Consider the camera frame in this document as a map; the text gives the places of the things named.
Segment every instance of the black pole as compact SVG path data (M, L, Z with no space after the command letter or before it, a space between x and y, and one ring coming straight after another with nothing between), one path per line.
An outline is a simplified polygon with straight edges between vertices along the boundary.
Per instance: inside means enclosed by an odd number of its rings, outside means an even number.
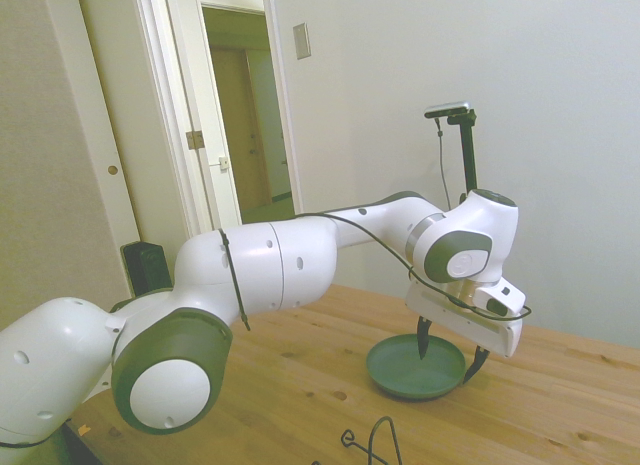
M461 115L452 115L447 118L447 123L449 125L460 125L464 180L467 185L467 193L469 193L471 190L478 188L476 159L473 154L473 133L471 132L471 127L476 124L476 112L471 109Z

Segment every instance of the light switch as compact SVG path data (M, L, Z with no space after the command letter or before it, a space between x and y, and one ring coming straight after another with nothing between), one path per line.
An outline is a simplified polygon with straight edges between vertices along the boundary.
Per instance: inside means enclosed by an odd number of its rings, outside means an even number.
M293 39L296 42L298 60L310 57L311 47L309 46L309 32L307 31L306 22L293 27Z

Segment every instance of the wooden table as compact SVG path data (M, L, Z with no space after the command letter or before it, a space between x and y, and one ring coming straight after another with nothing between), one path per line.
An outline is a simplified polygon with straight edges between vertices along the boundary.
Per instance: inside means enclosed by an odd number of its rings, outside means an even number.
M234 324L222 392L194 427L145 435L120 418L109 391L68 425L104 465L364 465L366 454L340 437L350 428L366 446L384 415L405 465L640 464L640 350L525 324L513 358L490 355L466 385L408 402L381 392L365 359L416 322L401 299L332 286L313 305L250 317L251 332ZM472 343L431 332L472 362ZM396 463L390 436L384 424L375 451Z

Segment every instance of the door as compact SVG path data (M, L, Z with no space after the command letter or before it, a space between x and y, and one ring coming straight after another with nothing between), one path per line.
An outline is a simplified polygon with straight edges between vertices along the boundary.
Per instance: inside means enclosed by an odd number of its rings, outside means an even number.
M271 190L247 52L212 48L211 57L240 210L268 205Z
M240 225L233 164L205 28L205 7L262 12L262 0L167 0L191 124L202 131L209 175L205 176L215 228Z

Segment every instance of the white door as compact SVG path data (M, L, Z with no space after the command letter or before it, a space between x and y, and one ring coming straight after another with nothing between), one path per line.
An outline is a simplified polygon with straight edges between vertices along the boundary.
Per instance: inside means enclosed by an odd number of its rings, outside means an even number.
M262 0L167 0L173 24L178 58L191 122L202 131L209 174L208 198L214 227L242 223L236 197L233 169L222 122L215 76L209 53L203 7L219 7L253 12L263 11Z

